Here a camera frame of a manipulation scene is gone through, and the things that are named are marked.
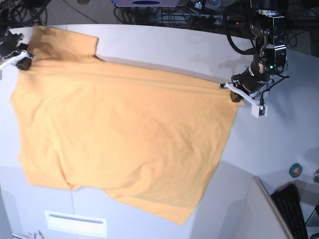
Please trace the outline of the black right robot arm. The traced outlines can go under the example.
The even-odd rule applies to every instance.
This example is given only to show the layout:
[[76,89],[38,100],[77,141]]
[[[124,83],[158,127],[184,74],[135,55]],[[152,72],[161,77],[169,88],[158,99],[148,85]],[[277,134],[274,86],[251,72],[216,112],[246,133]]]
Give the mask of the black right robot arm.
[[41,15],[47,14],[49,0],[2,0],[0,2],[0,68],[15,65],[20,70],[31,67],[33,54],[28,44],[22,43],[22,33],[12,33],[12,28],[45,25]]

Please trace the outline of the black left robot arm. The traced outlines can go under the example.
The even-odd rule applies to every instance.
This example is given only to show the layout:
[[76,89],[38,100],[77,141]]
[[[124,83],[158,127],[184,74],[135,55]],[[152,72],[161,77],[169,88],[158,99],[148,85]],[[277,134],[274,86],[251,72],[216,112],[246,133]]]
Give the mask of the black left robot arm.
[[[234,51],[241,55],[252,55],[253,61],[241,74],[231,78],[233,89],[230,97],[233,102],[240,102],[245,96],[262,98],[275,84],[272,77],[285,79],[287,66],[287,47],[285,44],[285,12],[288,1],[252,0],[244,3],[240,0],[229,5],[223,13],[222,24],[227,40]],[[241,10],[245,29],[252,47],[239,49],[231,38],[230,17],[236,10]]]

